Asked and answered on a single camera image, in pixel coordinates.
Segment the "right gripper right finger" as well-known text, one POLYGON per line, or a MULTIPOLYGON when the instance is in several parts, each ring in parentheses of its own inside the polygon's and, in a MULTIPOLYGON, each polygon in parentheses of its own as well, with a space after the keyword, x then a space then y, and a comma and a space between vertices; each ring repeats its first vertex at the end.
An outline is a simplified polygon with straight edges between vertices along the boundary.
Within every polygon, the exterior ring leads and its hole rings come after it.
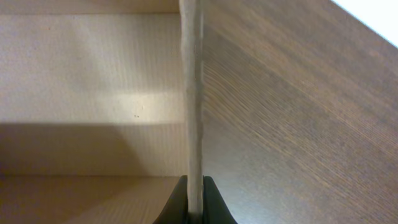
POLYGON ((203 224, 237 224, 210 176, 203 177, 203 224))

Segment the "brown cardboard box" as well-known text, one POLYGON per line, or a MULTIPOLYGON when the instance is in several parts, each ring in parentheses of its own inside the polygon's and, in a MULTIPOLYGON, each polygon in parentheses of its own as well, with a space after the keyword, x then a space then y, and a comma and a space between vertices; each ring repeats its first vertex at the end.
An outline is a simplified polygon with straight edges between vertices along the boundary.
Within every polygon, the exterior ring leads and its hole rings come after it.
POLYGON ((195 1, 1 2, 1 222, 153 223, 188 170, 195 1))

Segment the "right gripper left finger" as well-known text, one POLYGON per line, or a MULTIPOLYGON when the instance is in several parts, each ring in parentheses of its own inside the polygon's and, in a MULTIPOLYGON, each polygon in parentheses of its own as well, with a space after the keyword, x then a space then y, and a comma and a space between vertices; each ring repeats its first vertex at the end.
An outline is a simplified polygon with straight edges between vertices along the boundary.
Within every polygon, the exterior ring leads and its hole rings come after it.
POLYGON ((165 206, 155 219, 154 224, 187 224, 187 222, 187 176, 183 175, 179 178, 165 206))

